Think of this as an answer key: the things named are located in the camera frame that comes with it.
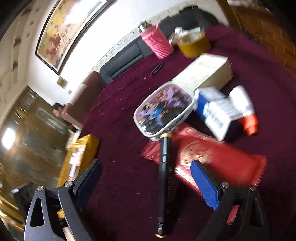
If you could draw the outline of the red foil packet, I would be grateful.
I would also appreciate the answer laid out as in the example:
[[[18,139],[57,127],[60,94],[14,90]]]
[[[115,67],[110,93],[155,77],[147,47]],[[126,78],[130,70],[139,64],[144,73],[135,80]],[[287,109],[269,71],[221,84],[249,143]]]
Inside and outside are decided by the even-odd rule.
[[[163,137],[171,139],[170,161],[173,173],[198,194],[200,190],[190,171],[191,162],[194,160],[199,160],[218,180],[226,181],[237,188],[259,185],[266,169],[266,156],[248,154],[199,132],[186,123],[173,132],[164,132],[156,139],[150,140],[141,155],[159,163],[160,139]]]

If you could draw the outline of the blue white box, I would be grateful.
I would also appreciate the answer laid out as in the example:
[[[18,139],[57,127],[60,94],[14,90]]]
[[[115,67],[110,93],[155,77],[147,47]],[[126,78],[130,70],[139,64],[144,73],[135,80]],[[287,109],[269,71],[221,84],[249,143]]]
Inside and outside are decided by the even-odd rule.
[[[196,113],[218,141],[224,140],[235,113],[229,99],[215,87],[197,90]]]

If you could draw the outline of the black pen gold ends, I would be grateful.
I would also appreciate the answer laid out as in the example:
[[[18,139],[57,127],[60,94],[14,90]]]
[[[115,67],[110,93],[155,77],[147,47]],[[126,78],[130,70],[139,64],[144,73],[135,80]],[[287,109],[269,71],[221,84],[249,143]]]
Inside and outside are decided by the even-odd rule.
[[[159,210],[158,210],[158,228],[156,236],[164,238],[167,232],[168,216],[168,195],[170,183],[170,150],[171,133],[163,133],[160,136],[160,159],[159,159]]]

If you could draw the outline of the clear cartoon pencil case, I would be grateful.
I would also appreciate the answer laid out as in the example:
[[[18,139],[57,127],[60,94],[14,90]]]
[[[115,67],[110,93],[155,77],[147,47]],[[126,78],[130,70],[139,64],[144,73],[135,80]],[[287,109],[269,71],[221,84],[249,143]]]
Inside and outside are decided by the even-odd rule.
[[[169,81],[137,107],[133,120],[145,137],[157,141],[183,123],[195,107],[194,92]]]

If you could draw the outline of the white medicine box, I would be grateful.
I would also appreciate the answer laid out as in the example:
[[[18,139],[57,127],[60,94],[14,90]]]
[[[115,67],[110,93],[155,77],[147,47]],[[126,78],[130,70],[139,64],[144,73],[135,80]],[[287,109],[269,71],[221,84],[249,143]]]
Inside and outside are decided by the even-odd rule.
[[[191,91],[205,87],[220,90],[232,77],[231,62],[227,57],[204,53],[175,76],[172,82]]]

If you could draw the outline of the yellow tray box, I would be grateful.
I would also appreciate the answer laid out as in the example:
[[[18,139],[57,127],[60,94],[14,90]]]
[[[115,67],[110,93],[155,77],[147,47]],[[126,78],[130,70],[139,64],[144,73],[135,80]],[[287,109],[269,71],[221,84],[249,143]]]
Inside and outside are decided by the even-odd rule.
[[[66,181],[74,181],[78,175],[89,167],[94,160],[99,146],[99,139],[93,135],[79,138],[66,154],[56,187]]]

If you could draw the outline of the wooden glass door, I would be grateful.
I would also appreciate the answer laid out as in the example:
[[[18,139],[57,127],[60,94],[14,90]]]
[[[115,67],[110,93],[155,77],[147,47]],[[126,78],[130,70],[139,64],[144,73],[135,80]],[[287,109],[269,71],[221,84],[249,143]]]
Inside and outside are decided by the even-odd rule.
[[[69,132],[52,110],[26,87],[1,126],[2,135],[8,129],[15,132],[12,147],[7,150],[1,146],[1,197],[10,206],[16,206],[11,191],[24,183],[57,185]]]

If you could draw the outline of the white bottle orange cap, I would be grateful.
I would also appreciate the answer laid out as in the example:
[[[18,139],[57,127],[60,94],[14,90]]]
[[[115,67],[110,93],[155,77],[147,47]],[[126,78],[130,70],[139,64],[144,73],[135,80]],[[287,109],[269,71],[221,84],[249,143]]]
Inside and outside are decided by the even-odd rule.
[[[229,99],[234,107],[241,112],[242,118],[239,120],[244,131],[249,135],[258,132],[258,119],[254,105],[242,85],[234,87],[229,93]]]

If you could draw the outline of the small black clip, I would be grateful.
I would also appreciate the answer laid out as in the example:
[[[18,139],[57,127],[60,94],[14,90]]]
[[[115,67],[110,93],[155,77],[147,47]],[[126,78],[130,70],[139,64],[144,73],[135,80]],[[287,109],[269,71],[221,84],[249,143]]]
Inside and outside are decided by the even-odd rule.
[[[161,70],[162,66],[163,66],[163,63],[159,63],[159,64],[153,69],[153,71],[151,72],[151,76],[156,75],[156,73],[159,72],[159,71]]]

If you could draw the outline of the yellow tape roll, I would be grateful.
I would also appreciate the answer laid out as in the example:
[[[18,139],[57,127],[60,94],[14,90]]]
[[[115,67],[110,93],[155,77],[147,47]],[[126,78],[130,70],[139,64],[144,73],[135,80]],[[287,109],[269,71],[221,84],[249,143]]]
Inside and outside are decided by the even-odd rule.
[[[180,37],[177,46],[186,58],[197,58],[211,50],[211,44],[204,31],[192,32]]]

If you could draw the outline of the framed painting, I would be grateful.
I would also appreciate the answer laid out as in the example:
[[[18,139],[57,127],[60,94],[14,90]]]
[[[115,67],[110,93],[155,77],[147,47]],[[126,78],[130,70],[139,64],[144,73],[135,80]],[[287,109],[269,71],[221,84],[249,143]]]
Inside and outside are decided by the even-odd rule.
[[[76,44],[112,1],[57,1],[40,33],[35,55],[60,74]]]

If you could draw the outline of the wooden cabinet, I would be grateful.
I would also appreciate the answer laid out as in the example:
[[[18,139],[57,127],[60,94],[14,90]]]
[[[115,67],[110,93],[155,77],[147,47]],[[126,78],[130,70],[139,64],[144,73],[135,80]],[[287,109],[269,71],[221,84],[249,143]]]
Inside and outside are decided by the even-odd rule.
[[[248,33],[295,74],[295,43],[273,13],[258,1],[217,1],[229,26]]]

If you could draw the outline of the white cloth glove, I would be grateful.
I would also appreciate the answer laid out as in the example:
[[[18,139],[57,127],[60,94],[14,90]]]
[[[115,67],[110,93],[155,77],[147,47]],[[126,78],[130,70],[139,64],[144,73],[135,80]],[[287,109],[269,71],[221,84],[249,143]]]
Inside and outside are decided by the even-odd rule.
[[[174,46],[177,44],[177,41],[182,37],[190,33],[201,32],[201,27],[196,27],[191,30],[184,30],[182,27],[176,27],[175,32],[172,33],[169,37],[169,44]]]

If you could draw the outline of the black leather sofa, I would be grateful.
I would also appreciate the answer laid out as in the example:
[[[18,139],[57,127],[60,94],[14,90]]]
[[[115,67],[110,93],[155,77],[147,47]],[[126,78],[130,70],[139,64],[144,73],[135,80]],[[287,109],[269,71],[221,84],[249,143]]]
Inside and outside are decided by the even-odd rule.
[[[110,84],[126,70],[150,54],[156,54],[164,59],[173,52],[173,45],[169,42],[176,28],[192,32],[218,25],[217,18],[197,6],[188,6],[173,16],[168,16],[158,24],[152,25],[143,21],[139,24],[140,36],[114,54],[102,67],[99,75],[104,86]]]

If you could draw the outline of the small wall plaque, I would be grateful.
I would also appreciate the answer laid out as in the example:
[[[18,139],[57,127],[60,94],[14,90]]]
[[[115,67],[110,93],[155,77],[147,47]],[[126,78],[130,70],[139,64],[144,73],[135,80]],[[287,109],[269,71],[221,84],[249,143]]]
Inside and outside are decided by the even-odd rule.
[[[57,84],[58,84],[60,87],[62,87],[63,89],[65,89],[66,86],[67,86],[67,84],[68,84],[68,82],[67,82],[64,78],[62,78],[61,76],[59,76],[59,78],[58,78],[58,80],[57,80]]]

